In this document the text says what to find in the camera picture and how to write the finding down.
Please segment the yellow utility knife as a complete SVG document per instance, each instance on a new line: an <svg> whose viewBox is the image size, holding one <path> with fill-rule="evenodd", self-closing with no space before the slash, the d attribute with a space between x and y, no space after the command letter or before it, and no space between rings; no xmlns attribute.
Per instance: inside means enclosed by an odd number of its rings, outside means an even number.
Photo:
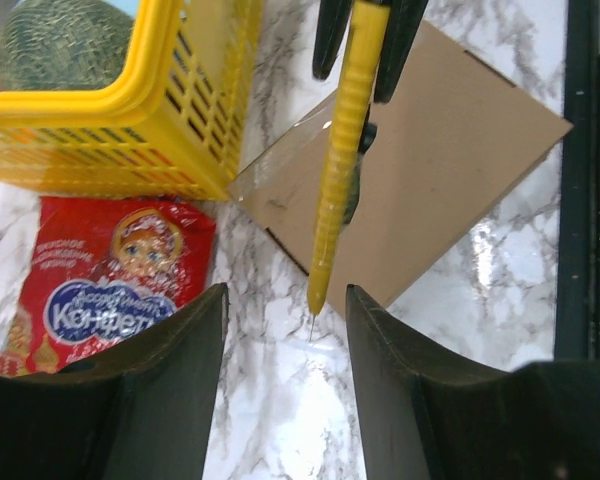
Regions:
<svg viewBox="0 0 600 480"><path fill-rule="evenodd" d="M316 210L307 290L313 317L326 301L389 11L374 1L353 3Z"/></svg>

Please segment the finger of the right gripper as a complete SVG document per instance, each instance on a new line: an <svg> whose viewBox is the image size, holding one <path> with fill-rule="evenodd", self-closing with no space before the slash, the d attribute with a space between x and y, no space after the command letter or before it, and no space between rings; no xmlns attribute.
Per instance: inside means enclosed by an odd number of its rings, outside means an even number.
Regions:
<svg viewBox="0 0 600 480"><path fill-rule="evenodd" d="M335 64L351 12L351 0L321 0L312 59L312 75L326 80Z"/></svg>
<svg viewBox="0 0 600 480"><path fill-rule="evenodd" d="M377 69L375 103L387 104L391 100L428 3L428 0L380 2L389 9L389 17Z"/></svg>

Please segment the brown cardboard express box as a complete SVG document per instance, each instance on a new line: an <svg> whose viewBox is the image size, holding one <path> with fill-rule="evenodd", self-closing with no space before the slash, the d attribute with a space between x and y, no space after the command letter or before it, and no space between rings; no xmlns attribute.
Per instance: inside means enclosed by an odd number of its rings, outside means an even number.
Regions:
<svg viewBox="0 0 600 480"><path fill-rule="evenodd" d="M246 167L232 198L301 268L311 261L334 101L327 98ZM361 194L340 237L327 301L356 284L388 306L508 194L570 124L422 22L398 88L371 119Z"/></svg>

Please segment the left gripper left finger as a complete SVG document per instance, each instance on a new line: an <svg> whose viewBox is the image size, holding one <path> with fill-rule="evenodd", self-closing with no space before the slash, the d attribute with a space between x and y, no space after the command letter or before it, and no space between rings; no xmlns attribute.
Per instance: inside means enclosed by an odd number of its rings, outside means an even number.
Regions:
<svg viewBox="0 0 600 480"><path fill-rule="evenodd" d="M54 374L0 377L0 479L198 479L228 326L225 284Z"/></svg>

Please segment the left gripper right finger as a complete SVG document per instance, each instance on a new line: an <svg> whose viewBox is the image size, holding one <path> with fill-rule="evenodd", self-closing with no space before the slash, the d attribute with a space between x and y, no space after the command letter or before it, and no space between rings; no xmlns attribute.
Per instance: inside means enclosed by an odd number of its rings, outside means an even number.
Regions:
<svg viewBox="0 0 600 480"><path fill-rule="evenodd" d="M346 291L370 479L600 479L600 361L498 370Z"/></svg>

